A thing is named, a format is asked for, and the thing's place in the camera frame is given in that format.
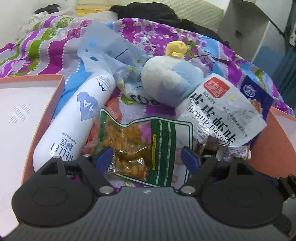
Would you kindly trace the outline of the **pink shoe box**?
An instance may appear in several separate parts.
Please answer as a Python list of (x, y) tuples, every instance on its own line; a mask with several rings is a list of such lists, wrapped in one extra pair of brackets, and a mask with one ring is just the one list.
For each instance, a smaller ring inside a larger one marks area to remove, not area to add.
[(295, 117), (271, 107), (267, 127), (258, 136), (249, 164), (268, 176), (285, 178), (296, 173)]

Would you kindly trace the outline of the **white blue plush toy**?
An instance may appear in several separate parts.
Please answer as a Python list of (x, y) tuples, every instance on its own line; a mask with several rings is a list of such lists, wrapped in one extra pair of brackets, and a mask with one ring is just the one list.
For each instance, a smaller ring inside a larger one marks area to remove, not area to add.
[(164, 56), (154, 56), (145, 63), (142, 86), (153, 100), (176, 108), (204, 83), (202, 70), (185, 60), (186, 52), (184, 42), (172, 41)]

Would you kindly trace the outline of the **yellow pillow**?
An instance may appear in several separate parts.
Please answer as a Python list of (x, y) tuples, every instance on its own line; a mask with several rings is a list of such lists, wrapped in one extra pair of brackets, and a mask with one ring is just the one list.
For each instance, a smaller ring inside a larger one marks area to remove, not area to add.
[(117, 1), (109, 0), (77, 0), (75, 11), (79, 16), (84, 16), (91, 13), (109, 11), (116, 4), (118, 4)]

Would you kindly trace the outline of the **white lotion bottle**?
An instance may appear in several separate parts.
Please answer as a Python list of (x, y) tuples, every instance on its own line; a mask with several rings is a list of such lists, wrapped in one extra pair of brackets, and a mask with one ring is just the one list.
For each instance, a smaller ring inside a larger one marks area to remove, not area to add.
[(33, 154), (34, 171), (55, 156), (76, 160), (86, 144), (93, 117), (109, 100), (115, 80), (107, 72), (92, 74), (54, 118)]

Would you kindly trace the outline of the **dark patterned snack packet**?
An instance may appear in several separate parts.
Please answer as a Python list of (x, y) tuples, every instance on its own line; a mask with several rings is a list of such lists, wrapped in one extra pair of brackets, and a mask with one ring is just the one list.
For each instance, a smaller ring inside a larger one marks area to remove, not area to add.
[(196, 141), (196, 153), (200, 156), (216, 156), (221, 147), (219, 140), (215, 137), (208, 136), (205, 142)]

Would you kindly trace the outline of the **red foil snack packet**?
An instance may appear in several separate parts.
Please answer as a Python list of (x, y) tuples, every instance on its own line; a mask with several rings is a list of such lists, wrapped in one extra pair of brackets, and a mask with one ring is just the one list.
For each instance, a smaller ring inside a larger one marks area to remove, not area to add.
[[(121, 120), (122, 119), (122, 114), (119, 109), (119, 99), (113, 98), (110, 99), (107, 104), (106, 108), (108, 112), (116, 119), (116, 120)], [(91, 149), (94, 149), (98, 143), (98, 134), (99, 134), (99, 118), (95, 117), (93, 119), (93, 126), (91, 128), (89, 137), (87, 139), (86, 145), (84, 146), (84, 149), (87, 149), (86, 152), (92, 153), (94, 151), (91, 151)]]

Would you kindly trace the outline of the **pink shoe box lid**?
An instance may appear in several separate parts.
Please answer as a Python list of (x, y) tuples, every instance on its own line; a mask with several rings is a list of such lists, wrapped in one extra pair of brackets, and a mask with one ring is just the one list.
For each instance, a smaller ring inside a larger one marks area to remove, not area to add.
[(11, 207), (16, 190), (33, 173), (34, 149), (65, 89), (63, 75), (1, 78), (1, 236), (18, 226)]

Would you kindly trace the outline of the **blue snack bag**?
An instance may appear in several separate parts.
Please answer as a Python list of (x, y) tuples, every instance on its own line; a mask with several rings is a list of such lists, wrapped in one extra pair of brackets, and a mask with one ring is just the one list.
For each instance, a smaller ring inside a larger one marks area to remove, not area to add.
[(273, 98), (248, 76), (243, 79), (240, 92), (251, 102), (262, 118), (266, 120)]

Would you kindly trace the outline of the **green clear snack bag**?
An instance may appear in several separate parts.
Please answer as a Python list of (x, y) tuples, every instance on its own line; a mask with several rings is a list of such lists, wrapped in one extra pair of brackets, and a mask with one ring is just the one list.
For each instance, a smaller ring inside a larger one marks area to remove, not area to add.
[(99, 112), (96, 150), (112, 148), (106, 171), (122, 178), (179, 189), (189, 179), (181, 152), (193, 144), (193, 125), (187, 121), (152, 116), (121, 123), (107, 110)]

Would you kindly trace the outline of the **light blue plastic bag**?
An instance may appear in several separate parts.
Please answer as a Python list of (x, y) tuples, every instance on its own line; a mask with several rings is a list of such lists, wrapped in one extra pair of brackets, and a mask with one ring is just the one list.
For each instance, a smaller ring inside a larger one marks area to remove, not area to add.
[(105, 70), (114, 76), (116, 86), (128, 98), (152, 98), (144, 91), (141, 72), (150, 56), (121, 37), (106, 24), (93, 21), (81, 37), (78, 56), (85, 70)]

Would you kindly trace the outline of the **cream quilted headboard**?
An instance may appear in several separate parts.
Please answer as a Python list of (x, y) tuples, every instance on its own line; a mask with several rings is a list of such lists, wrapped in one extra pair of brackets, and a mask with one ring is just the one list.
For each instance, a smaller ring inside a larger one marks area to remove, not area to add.
[(161, 3), (173, 9), (180, 19), (187, 19), (217, 33), (230, 1), (168, 0)]

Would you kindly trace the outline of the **colourful striped floral bedsheet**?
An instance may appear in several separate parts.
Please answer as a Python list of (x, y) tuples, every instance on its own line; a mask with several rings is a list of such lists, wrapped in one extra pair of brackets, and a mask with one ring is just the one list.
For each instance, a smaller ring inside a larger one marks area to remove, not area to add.
[[(1, 49), (1, 78), (62, 74), (65, 89), (53, 113), (54, 118), (89, 77), (77, 50), (90, 23), (90, 20), (82, 18), (52, 16), (36, 24), (17, 43), (7, 44)], [(186, 59), (201, 68), (205, 75), (224, 76), (239, 89), (248, 76), (273, 98), (271, 107), (293, 116), (292, 109), (283, 102), (265, 72), (214, 39), (143, 19), (124, 18), (108, 26), (153, 56), (164, 54), (170, 41), (183, 41), (188, 46)]]

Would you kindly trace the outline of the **white grey wardrobe cabinet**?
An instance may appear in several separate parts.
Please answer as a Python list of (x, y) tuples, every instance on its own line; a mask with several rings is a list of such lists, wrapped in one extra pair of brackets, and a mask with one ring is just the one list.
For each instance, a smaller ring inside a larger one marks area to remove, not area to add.
[(285, 54), (284, 33), (293, 1), (230, 1), (218, 35), (253, 63), (262, 46)]

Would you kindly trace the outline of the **black clothes pile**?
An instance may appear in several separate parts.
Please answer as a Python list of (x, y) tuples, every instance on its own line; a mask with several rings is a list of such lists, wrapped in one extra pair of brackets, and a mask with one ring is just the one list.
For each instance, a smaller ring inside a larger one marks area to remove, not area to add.
[(213, 30), (197, 25), (187, 19), (181, 19), (173, 9), (162, 3), (131, 3), (127, 6), (114, 5), (110, 11), (115, 12), (119, 19), (139, 18), (166, 24), (179, 29), (195, 32), (221, 42), (230, 47), (229, 42), (222, 40)]

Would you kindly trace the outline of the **blue curtain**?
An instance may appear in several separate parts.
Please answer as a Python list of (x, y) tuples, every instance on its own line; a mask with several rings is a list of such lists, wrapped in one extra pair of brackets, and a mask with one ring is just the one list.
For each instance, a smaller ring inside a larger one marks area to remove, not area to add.
[(295, 109), (295, 41), (289, 44), (285, 55), (272, 75), (272, 80), (285, 103)]

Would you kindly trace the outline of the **white shrimp flavor snack bag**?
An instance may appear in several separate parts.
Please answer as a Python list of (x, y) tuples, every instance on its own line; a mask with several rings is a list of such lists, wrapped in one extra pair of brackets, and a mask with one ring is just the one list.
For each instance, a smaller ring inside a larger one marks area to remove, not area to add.
[(177, 108), (179, 120), (191, 122), (200, 143), (214, 137), (218, 144), (241, 147), (267, 126), (252, 103), (225, 78), (211, 74)]

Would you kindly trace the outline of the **blue board panel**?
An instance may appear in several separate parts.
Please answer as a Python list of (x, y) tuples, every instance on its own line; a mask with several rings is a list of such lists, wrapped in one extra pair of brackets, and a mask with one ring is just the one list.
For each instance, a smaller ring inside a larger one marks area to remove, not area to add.
[(268, 46), (262, 46), (253, 61), (253, 65), (271, 77), (279, 66), (283, 56), (284, 54), (279, 54)]

